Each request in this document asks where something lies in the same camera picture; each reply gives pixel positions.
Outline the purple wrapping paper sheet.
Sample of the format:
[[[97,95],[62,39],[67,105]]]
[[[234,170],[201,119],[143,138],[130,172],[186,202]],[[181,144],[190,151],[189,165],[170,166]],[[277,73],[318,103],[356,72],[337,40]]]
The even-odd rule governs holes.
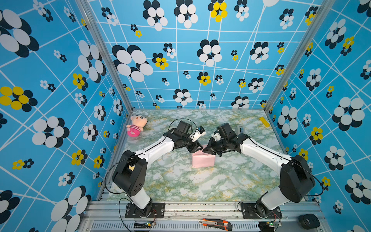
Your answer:
[[[202,150],[192,154],[192,167],[204,168],[213,167],[215,164],[215,155],[204,153]]]

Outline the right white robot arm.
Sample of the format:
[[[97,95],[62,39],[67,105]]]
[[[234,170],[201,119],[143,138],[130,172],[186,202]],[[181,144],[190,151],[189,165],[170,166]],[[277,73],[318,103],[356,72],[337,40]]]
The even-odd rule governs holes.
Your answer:
[[[217,127],[203,152],[219,156],[238,152],[258,160],[279,175],[279,186],[256,201],[257,214],[262,218],[283,204],[299,203],[316,185],[305,158],[275,152],[244,133],[237,135],[228,123]]]

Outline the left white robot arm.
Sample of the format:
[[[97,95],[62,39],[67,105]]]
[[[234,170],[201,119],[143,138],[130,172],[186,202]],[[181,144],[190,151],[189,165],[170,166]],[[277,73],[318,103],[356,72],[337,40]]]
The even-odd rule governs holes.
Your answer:
[[[144,190],[147,169],[173,150],[186,148],[189,153],[201,150],[203,146],[198,139],[205,134],[202,126],[193,128],[186,119],[180,119],[176,128],[168,128],[155,143],[135,152],[126,150],[115,165],[113,183],[129,196],[138,210],[149,210],[153,201]]]

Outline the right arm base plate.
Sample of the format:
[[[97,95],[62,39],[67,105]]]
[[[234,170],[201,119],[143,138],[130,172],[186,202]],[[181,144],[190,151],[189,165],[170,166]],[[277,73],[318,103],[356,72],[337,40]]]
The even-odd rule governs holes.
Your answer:
[[[280,207],[269,210],[265,206],[256,203],[238,203],[238,210],[244,219],[282,219]]]

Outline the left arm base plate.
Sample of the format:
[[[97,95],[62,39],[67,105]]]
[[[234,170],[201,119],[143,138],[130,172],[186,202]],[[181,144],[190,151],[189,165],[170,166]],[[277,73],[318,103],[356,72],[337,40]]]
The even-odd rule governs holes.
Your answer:
[[[140,209],[134,203],[128,203],[125,218],[164,218],[165,203],[154,203],[152,201]]]

